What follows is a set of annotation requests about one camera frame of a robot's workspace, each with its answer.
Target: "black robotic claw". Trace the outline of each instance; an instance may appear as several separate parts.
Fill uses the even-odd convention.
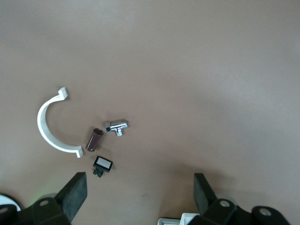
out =
[[[17,212],[14,205],[0,206],[2,225],[70,225],[88,194],[85,172],[78,172],[54,198],[43,198]]]
[[[217,199],[203,173],[195,173],[194,199],[200,215],[188,225],[290,225],[273,208],[256,206],[249,213],[227,199]]]

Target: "white plastic part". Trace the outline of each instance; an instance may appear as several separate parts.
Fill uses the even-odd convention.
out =
[[[17,211],[21,211],[21,208],[18,205],[18,203],[16,203],[15,200],[11,199],[6,195],[0,195],[0,205],[15,205],[17,207]]]
[[[81,146],[72,146],[65,144],[58,140],[54,135],[51,133],[47,122],[46,122],[46,111],[48,106],[53,102],[63,101],[68,96],[66,87],[61,88],[58,91],[58,95],[54,96],[50,100],[46,101],[42,107],[39,109],[37,114],[37,126],[38,129],[43,136],[43,138],[53,147],[58,150],[68,152],[68,153],[76,153],[77,157],[80,158],[83,155],[83,149]]]
[[[181,219],[165,219],[161,218],[158,220],[157,225],[188,225],[189,222],[198,216],[198,213],[183,213]]]

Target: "metal pipe fitting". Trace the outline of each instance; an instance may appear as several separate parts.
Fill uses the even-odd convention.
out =
[[[127,121],[117,121],[114,123],[106,123],[105,128],[107,132],[114,131],[116,132],[117,136],[122,135],[122,129],[128,127],[128,122]]]

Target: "white pipe clamp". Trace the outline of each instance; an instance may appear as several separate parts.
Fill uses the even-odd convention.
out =
[[[68,153],[76,153],[77,157],[80,158],[83,156],[83,149],[81,146],[72,146],[65,144],[58,140],[54,135],[51,133],[47,122],[46,122],[46,111],[48,106],[53,103],[53,102],[58,102],[58,101],[63,101],[66,99],[68,96],[67,89],[66,87],[61,88],[58,91],[58,95],[54,96],[50,100],[46,101],[42,107],[39,109],[38,114],[37,114],[37,126],[38,129],[42,135],[42,137],[54,148],[68,152]]]

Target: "small brown tube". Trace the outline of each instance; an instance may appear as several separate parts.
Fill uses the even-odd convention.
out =
[[[96,128],[93,130],[93,133],[90,137],[89,142],[87,143],[87,145],[85,146],[87,151],[95,151],[96,147],[101,139],[101,137],[103,136],[103,131]]]

